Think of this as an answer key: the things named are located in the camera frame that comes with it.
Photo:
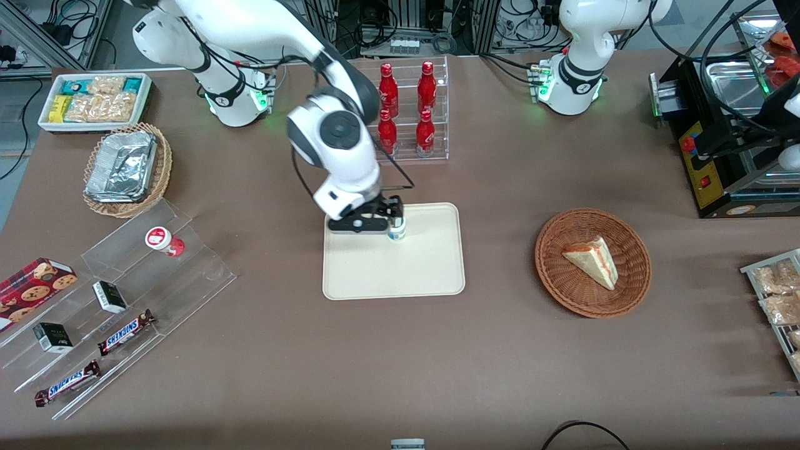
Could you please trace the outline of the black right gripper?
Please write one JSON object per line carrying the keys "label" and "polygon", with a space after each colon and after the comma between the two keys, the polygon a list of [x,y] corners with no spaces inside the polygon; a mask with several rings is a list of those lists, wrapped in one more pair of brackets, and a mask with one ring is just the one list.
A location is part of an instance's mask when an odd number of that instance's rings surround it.
{"label": "black right gripper", "polygon": [[382,234],[383,217],[389,233],[403,233],[404,204],[400,196],[378,196],[360,207],[346,211],[342,219],[328,219],[326,230],[339,234]]}

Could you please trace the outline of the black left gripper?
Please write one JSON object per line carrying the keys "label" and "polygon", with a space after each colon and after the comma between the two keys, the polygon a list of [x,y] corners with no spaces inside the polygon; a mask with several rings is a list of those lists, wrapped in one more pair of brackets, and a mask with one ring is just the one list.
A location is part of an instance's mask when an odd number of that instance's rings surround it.
{"label": "black left gripper", "polygon": [[777,91],[770,94],[752,120],[780,136],[797,136],[799,134],[798,115],[786,109],[785,105],[795,94],[798,94],[798,80],[799,75],[794,75]]}

